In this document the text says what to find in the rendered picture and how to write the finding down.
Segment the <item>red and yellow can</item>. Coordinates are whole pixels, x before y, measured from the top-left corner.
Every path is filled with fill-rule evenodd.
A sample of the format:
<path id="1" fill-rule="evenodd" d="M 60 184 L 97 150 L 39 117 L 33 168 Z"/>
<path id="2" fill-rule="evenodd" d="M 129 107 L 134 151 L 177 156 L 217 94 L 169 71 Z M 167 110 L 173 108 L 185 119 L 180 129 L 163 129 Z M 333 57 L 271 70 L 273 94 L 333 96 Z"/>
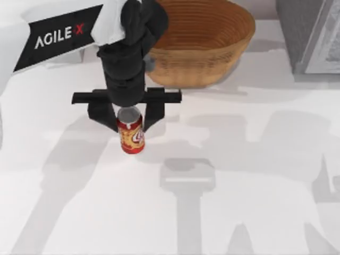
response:
<path id="1" fill-rule="evenodd" d="M 137 107 L 122 107 L 117 113 L 121 146 L 127 154 L 138 154 L 145 147 L 143 118 Z"/>

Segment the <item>woven brown basket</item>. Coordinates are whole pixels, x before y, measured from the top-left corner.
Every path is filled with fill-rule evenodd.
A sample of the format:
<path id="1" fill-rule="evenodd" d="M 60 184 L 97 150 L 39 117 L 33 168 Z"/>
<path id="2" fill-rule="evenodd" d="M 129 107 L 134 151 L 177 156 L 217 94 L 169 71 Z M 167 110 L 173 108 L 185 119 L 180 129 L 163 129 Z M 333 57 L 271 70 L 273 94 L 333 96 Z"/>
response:
<path id="1" fill-rule="evenodd" d="M 147 74 L 165 88 L 201 89 L 219 81 L 240 59 L 256 30 L 252 14 L 230 0 L 156 0 L 168 29 L 151 49 Z"/>

